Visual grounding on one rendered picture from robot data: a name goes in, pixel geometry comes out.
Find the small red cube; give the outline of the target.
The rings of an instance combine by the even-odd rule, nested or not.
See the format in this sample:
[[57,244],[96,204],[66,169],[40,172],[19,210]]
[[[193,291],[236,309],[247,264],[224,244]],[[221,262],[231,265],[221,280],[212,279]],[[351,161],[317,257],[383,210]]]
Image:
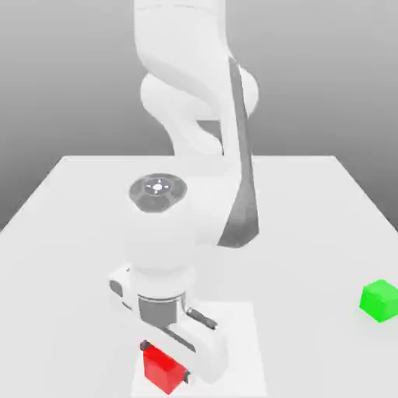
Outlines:
[[143,362],[145,378],[168,395],[184,382],[186,369],[151,344],[143,351]]

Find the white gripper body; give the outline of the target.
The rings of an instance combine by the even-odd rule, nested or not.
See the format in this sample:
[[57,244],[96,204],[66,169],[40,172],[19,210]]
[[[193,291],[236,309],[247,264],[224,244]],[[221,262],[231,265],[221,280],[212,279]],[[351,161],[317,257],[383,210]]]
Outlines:
[[162,329],[145,323],[145,339],[206,383],[218,381],[228,367],[226,335],[189,316]]

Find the small green cube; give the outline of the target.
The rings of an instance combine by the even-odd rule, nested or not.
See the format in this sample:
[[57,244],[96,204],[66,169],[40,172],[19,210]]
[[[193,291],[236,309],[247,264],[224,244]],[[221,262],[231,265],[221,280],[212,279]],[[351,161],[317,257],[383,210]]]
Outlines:
[[398,288],[385,280],[363,287],[359,308],[379,323],[398,316]]

